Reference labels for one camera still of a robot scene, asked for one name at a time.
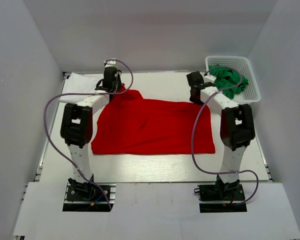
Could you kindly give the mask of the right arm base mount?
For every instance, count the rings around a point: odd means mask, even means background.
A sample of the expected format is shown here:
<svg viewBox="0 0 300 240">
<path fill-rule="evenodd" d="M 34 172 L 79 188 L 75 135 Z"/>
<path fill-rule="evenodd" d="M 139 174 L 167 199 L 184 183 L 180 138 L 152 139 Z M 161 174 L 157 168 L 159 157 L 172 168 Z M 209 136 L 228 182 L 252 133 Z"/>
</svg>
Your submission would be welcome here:
<svg viewBox="0 0 300 240">
<path fill-rule="evenodd" d="M 230 193 L 219 193 L 214 184 L 198 185 L 193 192 L 198 195 L 200 213 L 244 213 L 247 212 L 243 186 Z"/>
</svg>

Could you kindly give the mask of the red t shirt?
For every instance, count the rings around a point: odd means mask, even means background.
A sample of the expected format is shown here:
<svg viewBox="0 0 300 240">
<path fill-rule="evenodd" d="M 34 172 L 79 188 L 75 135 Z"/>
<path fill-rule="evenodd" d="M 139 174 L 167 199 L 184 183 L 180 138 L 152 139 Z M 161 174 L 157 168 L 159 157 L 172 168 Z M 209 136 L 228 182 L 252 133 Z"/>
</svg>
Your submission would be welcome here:
<svg viewBox="0 0 300 240">
<path fill-rule="evenodd" d="M 101 111 L 91 141 L 94 155 L 187 155 L 201 106 L 143 98 L 138 90 L 122 90 Z M 214 154 L 211 112 L 204 110 L 194 135 L 196 154 Z"/>
</svg>

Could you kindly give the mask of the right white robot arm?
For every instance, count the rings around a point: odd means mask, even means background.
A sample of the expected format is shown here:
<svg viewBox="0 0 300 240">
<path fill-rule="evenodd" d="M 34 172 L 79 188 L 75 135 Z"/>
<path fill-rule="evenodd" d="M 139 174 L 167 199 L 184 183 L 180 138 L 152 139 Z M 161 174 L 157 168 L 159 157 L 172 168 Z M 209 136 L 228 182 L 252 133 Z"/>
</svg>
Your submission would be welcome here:
<svg viewBox="0 0 300 240">
<path fill-rule="evenodd" d="M 255 138 L 255 127 L 252 108 L 249 104 L 238 104 L 225 96 L 212 82 L 212 75 L 201 75 L 194 71 L 186 75 L 190 87 L 189 100 L 195 104 L 201 104 L 201 108 L 195 118 L 192 127 L 190 150 L 192 161 L 195 160 L 195 132 L 201 113 L 210 109 L 220 116 L 220 139 L 224 145 L 223 160 L 218 172 L 199 169 L 201 172 L 216 175 L 216 195 L 226 200 L 233 195 L 240 185 L 239 172 L 243 154 L 251 141 Z"/>
</svg>

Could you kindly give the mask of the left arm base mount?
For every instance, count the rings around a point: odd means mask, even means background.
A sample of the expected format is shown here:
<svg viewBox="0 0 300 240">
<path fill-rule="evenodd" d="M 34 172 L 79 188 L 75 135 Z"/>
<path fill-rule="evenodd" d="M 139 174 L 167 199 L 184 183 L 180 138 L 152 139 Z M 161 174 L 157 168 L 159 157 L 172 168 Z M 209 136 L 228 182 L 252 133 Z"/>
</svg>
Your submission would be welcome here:
<svg viewBox="0 0 300 240">
<path fill-rule="evenodd" d="M 63 212 L 82 212 L 82 213 L 109 213 L 108 202 L 105 198 L 107 196 L 111 207 L 115 203 L 116 184 L 101 184 L 102 191 L 95 185 L 89 186 L 87 191 L 80 191 L 74 188 L 69 183 L 67 184 L 64 201 Z"/>
</svg>

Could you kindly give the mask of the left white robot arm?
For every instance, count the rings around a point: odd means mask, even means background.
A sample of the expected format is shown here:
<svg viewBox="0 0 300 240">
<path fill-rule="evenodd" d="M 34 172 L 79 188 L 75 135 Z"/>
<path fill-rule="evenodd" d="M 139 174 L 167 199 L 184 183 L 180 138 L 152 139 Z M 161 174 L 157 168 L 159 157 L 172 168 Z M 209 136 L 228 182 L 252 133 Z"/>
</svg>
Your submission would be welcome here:
<svg viewBox="0 0 300 240">
<path fill-rule="evenodd" d="M 64 107 L 60 135 L 70 151 L 73 177 L 68 182 L 84 199 L 95 196 L 96 187 L 89 161 L 88 146 L 93 136 L 93 115 L 110 103 L 113 96 L 123 88 L 121 71 L 115 60 L 105 63 L 103 79 L 96 84 L 96 94 L 77 103 L 67 103 Z"/>
</svg>

